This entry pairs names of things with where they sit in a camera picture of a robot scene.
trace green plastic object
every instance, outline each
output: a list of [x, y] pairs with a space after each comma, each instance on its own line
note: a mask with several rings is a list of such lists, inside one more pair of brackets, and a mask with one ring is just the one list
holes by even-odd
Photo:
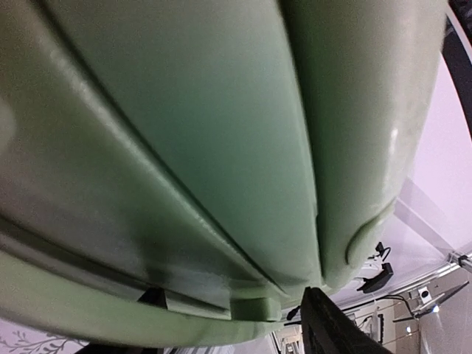
[[444, 6], [2, 1], [0, 315], [207, 346], [340, 289], [414, 156]]

